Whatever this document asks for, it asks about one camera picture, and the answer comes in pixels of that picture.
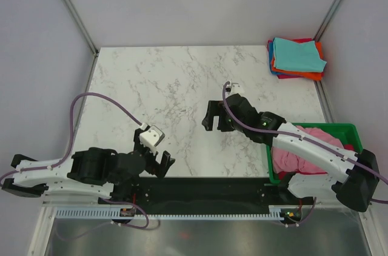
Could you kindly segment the pink t shirt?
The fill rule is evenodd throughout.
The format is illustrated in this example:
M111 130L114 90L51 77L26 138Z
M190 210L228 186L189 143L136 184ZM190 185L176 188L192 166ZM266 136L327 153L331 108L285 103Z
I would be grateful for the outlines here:
M333 135L323 131L318 127L303 127L297 126L297 128L308 135L315 137L325 143L328 143L334 147L344 148L343 143L340 139L335 138ZM314 175L314 174L325 174L327 173L324 169L319 167L316 163L312 163L305 158L305 153L301 156L301 152L292 152L279 147L272 147L271 149L272 156L272 166L274 173L279 176L284 175L285 173L301 173L304 175Z

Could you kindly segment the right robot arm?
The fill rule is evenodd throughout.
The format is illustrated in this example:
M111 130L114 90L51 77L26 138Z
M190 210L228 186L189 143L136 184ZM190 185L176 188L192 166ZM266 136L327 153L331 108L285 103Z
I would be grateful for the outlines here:
M213 129L215 117L221 132L239 131L254 143L288 151L324 171L320 175L293 174L277 190L283 203L305 197L336 198L349 209L365 212L372 202L380 181L373 152L363 149L356 153L314 138L275 113L258 112L238 93L208 102L202 120L205 130Z

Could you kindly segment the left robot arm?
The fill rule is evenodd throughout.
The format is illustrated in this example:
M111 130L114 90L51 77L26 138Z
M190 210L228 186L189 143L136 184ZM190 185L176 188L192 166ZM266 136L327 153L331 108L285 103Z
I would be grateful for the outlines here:
M133 150L91 147L77 151L64 161L36 161L16 154L14 172L1 180L1 189L26 198L43 195L86 195L100 201L128 203L134 198L143 172L163 179L175 163L168 151L158 161L157 147L165 135L155 126L136 129Z

